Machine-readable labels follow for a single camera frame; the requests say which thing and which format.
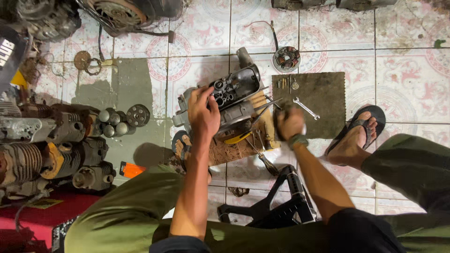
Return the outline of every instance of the wooden board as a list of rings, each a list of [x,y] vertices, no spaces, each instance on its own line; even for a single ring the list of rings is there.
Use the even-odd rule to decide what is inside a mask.
[[[258,93],[256,93],[252,98],[251,101],[253,103],[253,107],[258,107],[261,105],[266,104],[269,102],[268,99],[264,96],[264,91],[261,90]],[[256,117],[259,113],[261,113],[262,110],[257,111],[252,117]],[[266,129],[269,133],[269,136],[271,139],[273,139],[274,136],[274,121],[272,118],[272,114],[270,113],[270,110],[267,110],[261,117],[261,119],[253,126],[253,134],[255,136],[255,147],[259,150],[259,152],[262,152],[262,146],[261,141],[259,140],[258,134],[256,134],[256,129],[261,130],[261,137],[264,142],[264,137],[266,135]],[[213,165],[218,165],[222,163],[227,163],[235,160],[242,159],[247,156],[251,156],[254,154],[257,154],[255,150],[248,144],[246,140],[242,140],[239,143],[236,144],[225,144],[224,141],[228,140],[236,135],[242,134],[241,132],[234,131],[231,135],[225,135],[220,134],[216,136],[215,142],[211,142],[211,146],[209,149],[209,157],[211,161],[214,161]],[[250,135],[247,137],[248,140],[253,144],[253,136]],[[271,142],[272,147],[279,148],[280,144],[278,142]]]

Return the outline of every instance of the black sandal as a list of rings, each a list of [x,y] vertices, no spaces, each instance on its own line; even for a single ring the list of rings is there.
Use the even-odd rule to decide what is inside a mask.
[[[183,141],[184,135],[189,137],[188,133],[185,130],[179,130],[177,133],[175,133],[175,135],[173,136],[173,139],[172,139],[172,151],[174,154],[176,153],[176,141],[180,140],[181,143],[183,144],[183,149],[181,150],[181,155],[180,155],[180,163],[181,163],[181,167],[186,172],[185,154],[186,154],[186,152],[191,152],[192,146],[186,145],[186,143]],[[208,173],[209,173],[209,175],[211,175],[211,178],[212,178],[212,174],[211,174],[211,171],[209,170],[209,168],[208,168]]]
[[[358,119],[358,117],[361,115],[361,113],[364,113],[364,112],[370,112],[370,114],[371,114],[370,118],[374,117],[375,119],[377,119],[377,126],[375,127],[375,132],[377,133],[377,137],[375,137],[375,139],[371,142],[369,142],[370,136],[371,136],[371,132],[370,132],[370,128],[369,128],[369,119],[370,118],[367,120]],[[350,125],[348,127],[344,126],[344,128],[341,130],[341,132],[336,136],[336,138],[334,138],[334,140],[336,142],[334,142],[328,148],[326,156],[328,156],[330,151],[333,150],[339,144],[339,142],[341,142],[341,140],[350,131],[350,129],[357,127],[357,126],[363,126],[363,128],[366,132],[366,143],[363,146],[363,149],[366,150],[380,136],[385,125],[386,125],[386,116],[384,115],[383,109],[381,109],[379,106],[368,105],[364,108],[361,108],[360,110],[358,110],[355,113],[355,115],[351,119]]]

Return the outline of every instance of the cloth mat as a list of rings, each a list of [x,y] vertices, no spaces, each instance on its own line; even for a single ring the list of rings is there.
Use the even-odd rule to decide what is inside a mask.
[[[345,72],[324,72],[308,74],[292,74],[300,85],[297,90],[289,93],[289,86],[277,88],[277,81],[288,78],[289,75],[272,76],[273,99],[283,98],[280,107],[295,106],[301,108],[305,115],[307,139],[333,139],[342,130],[345,124]],[[292,100],[296,97],[312,112],[319,115],[317,120],[300,105]]]

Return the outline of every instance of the green pants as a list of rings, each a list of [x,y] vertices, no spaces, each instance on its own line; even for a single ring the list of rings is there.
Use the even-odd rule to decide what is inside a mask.
[[[127,181],[87,209],[69,229],[67,253],[148,252],[168,236],[183,179],[158,166]],[[396,135],[368,157],[362,171],[401,192],[427,213],[383,216],[408,252],[450,252],[450,149],[429,140]],[[326,225],[314,222],[258,229],[208,221],[212,252],[327,252]]]

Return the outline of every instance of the foot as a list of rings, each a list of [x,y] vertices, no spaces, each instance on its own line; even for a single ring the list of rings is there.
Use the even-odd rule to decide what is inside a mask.
[[[183,139],[183,142],[186,143],[187,146],[192,146],[189,136],[183,135],[181,138]],[[176,147],[175,158],[181,162],[181,151],[183,150],[183,143],[180,140],[177,140],[175,143],[175,147]],[[190,157],[191,157],[191,153],[185,152],[185,154],[184,154],[185,166],[187,166],[189,164]],[[208,173],[208,184],[211,183],[211,180],[212,180],[211,175]]]
[[[371,132],[369,141],[372,142],[377,137],[375,130],[375,127],[378,124],[377,119],[371,117],[370,112],[361,113],[358,119],[369,119],[369,128]],[[369,154],[362,149],[366,143],[366,138],[366,132],[363,126],[357,126],[350,129],[339,144],[336,145],[330,153],[328,153],[328,161],[334,165],[345,164],[356,168],[360,167],[361,164],[359,163],[362,163],[362,161],[367,157],[367,154]]]

